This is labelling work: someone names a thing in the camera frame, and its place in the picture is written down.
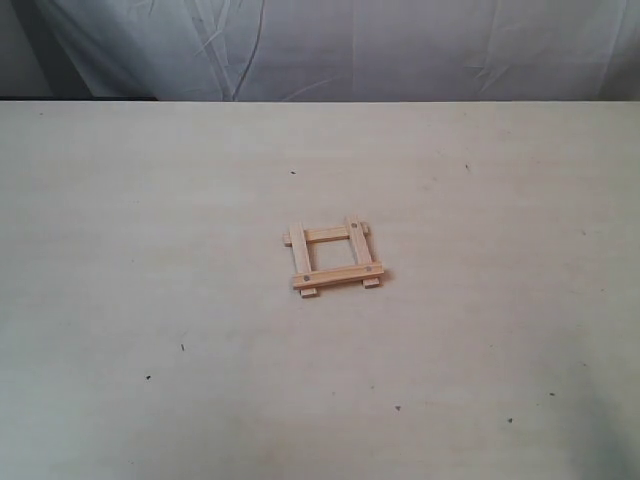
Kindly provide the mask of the plain pale wood stick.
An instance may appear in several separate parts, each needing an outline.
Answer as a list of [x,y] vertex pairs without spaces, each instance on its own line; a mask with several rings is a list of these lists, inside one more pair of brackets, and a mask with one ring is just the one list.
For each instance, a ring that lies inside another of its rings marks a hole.
[[291,224],[289,236],[296,273],[301,274],[305,279],[306,275],[312,271],[312,267],[303,224],[301,222]]

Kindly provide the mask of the wood stick with two magnets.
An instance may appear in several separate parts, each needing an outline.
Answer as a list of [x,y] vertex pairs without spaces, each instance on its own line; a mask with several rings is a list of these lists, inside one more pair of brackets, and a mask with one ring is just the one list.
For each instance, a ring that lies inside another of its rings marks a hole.
[[362,222],[355,215],[347,216],[345,228],[356,260],[356,264],[346,277],[346,281],[359,280],[365,288],[378,287],[384,268],[380,262],[373,261]]

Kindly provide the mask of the horizontal grained wood stick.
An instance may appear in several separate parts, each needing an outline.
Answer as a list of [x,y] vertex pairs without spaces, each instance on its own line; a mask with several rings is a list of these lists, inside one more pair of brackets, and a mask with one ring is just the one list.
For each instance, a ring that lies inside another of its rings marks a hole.
[[[365,237],[368,236],[370,234],[368,223],[361,222],[361,230]],[[303,231],[305,235],[305,241],[309,244],[349,240],[350,238],[349,232],[344,225],[330,228],[303,229]],[[292,244],[289,233],[283,234],[282,240],[286,247],[291,247]]]

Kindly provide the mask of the white backdrop cloth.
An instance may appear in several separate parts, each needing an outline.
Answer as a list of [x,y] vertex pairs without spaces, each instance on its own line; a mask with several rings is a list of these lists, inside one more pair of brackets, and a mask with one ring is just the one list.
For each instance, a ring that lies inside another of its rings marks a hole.
[[635,1],[5,1],[5,98],[635,100]]

